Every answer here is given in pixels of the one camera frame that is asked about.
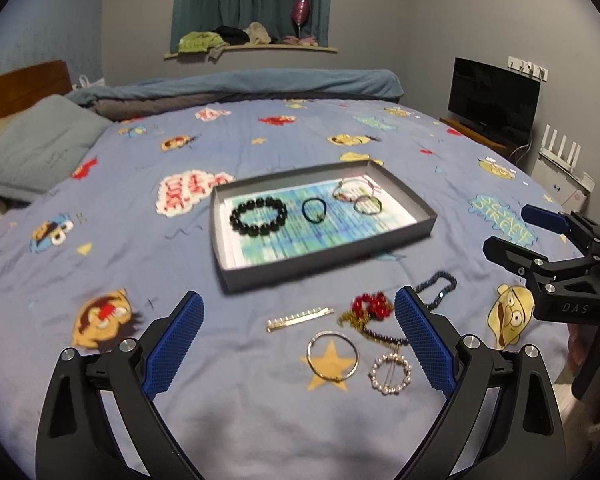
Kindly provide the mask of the person's hand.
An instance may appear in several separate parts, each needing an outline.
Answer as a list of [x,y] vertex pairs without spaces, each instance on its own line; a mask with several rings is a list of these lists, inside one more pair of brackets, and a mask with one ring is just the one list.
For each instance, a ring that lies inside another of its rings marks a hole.
[[592,403],[600,394],[600,326],[578,325],[585,357],[573,373],[571,392],[583,403]]

